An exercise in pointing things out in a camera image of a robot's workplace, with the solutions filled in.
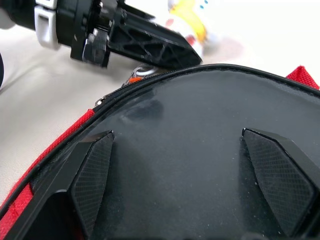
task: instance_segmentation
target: orange part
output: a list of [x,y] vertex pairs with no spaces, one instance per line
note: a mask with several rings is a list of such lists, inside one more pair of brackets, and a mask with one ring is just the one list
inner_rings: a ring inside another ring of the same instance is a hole
[[129,79],[129,83],[132,84],[132,83],[135,83],[135,82],[140,81],[141,79],[142,79],[142,77],[140,77],[140,76],[131,77],[131,78]]

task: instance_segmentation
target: yellow toy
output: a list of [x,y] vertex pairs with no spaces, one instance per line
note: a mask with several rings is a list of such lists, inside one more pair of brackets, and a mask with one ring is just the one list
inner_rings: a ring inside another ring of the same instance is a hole
[[180,33],[203,58],[205,44],[214,44],[217,36],[213,32],[210,15],[214,0],[169,0],[168,14],[156,18],[155,22]]

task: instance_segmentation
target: white background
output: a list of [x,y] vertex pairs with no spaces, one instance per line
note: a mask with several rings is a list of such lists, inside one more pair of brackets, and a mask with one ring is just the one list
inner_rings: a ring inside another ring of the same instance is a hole
[[[154,15],[165,0],[127,0]],[[320,84],[319,0],[217,0],[212,22],[222,40],[204,63],[249,66],[287,76],[304,65]],[[36,34],[0,30],[6,87],[0,91],[0,203],[37,156],[138,65],[112,55],[108,69],[71,60],[70,49],[39,46]]]

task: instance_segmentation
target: textured pad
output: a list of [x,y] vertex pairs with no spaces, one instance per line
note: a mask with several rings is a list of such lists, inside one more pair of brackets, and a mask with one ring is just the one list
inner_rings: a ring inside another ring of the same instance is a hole
[[72,199],[86,236],[95,226],[105,192],[112,142],[108,135],[95,142],[88,153],[71,189]]
[[314,201],[315,189],[277,142],[248,130],[244,139],[263,195],[283,231],[292,236]]

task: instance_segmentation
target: red mesh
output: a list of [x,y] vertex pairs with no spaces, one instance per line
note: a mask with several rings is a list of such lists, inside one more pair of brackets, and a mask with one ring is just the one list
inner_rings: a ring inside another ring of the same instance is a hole
[[[11,189],[8,197],[5,199],[4,203],[8,200],[9,196],[21,183],[21,181],[28,175],[28,173],[42,160],[45,156],[50,153],[59,143],[64,141],[70,134],[74,133],[82,124],[84,124],[89,118],[91,118],[95,112],[92,109],[89,109],[82,117],[78,119],[71,127],[69,127],[60,137],[58,137],[44,152],[33,162],[29,169],[24,173],[20,180],[14,185]],[[17,199],[10,206],[9,210],[0,220],[0,240],[3,240],[15,221],[18,219],[20,214],[23,212],[27,204],[32,199],[33,194],[31,191],[31,186],[28,184],[19,194]]]
[[314,89],[319,89],[314,79],[310,76],[304,66],[298,66],[292,73],[287,76],[288,79],[308,85]]

